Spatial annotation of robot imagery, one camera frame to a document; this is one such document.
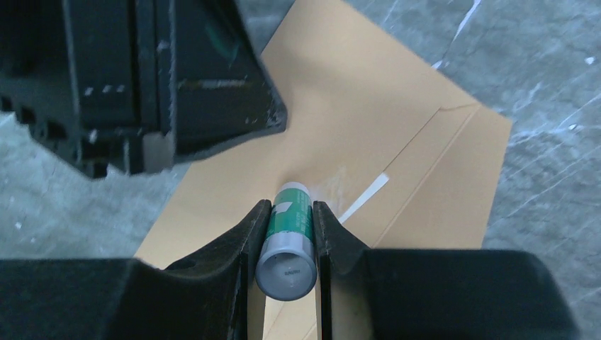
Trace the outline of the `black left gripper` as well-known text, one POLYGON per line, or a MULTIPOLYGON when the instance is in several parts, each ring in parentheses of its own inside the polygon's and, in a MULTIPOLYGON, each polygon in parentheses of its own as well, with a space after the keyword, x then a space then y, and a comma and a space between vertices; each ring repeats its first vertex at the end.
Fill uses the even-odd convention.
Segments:
POLYGON ((170 84, 157 38, 166 5, 2 1, 1 109, 91 179, 110 167, 157 174, 284 132, 286 105, 240 2, 170 1, 170 84))

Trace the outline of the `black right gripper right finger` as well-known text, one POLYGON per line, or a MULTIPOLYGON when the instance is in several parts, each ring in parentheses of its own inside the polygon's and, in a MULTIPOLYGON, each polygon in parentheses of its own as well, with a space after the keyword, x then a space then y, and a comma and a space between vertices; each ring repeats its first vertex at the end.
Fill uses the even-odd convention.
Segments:
POLYGON ((550 270, 525 251, 373 249, 313 204, 319 339, 579 339, 550 270))

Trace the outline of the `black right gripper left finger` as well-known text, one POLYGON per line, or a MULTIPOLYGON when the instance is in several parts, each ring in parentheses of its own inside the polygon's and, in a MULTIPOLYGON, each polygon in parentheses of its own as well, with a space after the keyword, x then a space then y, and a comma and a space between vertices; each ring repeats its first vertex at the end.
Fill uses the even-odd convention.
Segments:
POLYGON ((271 203, 164 269, 139 259, 1 262, 2 339, 261 339, 254 270, 271 203))

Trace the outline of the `green white glue stick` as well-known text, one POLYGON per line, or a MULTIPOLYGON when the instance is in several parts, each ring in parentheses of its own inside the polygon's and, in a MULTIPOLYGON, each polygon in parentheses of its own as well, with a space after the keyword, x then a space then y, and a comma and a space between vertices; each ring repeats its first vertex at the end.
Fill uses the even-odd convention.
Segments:
POLYGON ((282 185, 275 196, 255 278, 278 301, 306 296, 317 281, 313 201, 299 182, 282 185))

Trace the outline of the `brown paper envelope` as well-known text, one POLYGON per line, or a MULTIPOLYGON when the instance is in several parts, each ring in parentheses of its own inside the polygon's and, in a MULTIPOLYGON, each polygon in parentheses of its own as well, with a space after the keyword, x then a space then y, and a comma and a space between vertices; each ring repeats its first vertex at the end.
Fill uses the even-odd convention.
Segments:
POLYGON ((195 162, 136 255, 159 268, 304 184, 371 247, 481 247, 512 123, 343 1, 296 1, 262 53, 285 132, 195 162))

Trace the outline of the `beige letter sheet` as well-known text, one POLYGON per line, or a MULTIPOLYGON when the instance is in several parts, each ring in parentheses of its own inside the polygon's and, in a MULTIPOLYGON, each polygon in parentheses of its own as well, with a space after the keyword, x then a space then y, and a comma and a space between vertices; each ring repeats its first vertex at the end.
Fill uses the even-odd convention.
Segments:
POLYGON ((346 222, 359 208, 361 208, 370 198, 378 193, 389 181, 389 177, 385 173, 381 173, 364 192, 342 213, 338 220, 341 223, 346 222))

